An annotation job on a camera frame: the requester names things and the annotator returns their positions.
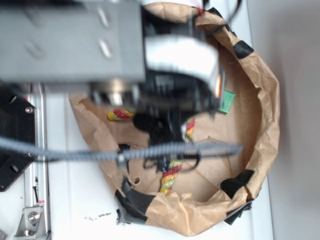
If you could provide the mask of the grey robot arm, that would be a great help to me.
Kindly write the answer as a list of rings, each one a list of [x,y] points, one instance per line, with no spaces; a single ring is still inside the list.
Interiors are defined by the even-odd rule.
[[[218,51],[201,9],[137,0],[3,0],[0,80],[24,91],[87,93],[126,109],[154,144],[183,140],[187,119],[222,105]]]

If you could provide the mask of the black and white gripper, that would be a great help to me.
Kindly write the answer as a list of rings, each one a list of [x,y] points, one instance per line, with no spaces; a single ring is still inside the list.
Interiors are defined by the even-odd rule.
[[[152,146],[184,142],[195,115],[223,104],[219,54],[197,27],[199,16],[195,10],[178,22],[142,9],[146,74],[133,124]]]

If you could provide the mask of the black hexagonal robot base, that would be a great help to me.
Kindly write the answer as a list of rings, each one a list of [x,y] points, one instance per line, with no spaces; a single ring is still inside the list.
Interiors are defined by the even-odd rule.
[[[26,96],[11,86],[0,83],[0,136],[29,144],[36,143],[36,107]],[[34,161],[30,153],[16,150],[0,151],[0,191],[7,191],[11,185]]]

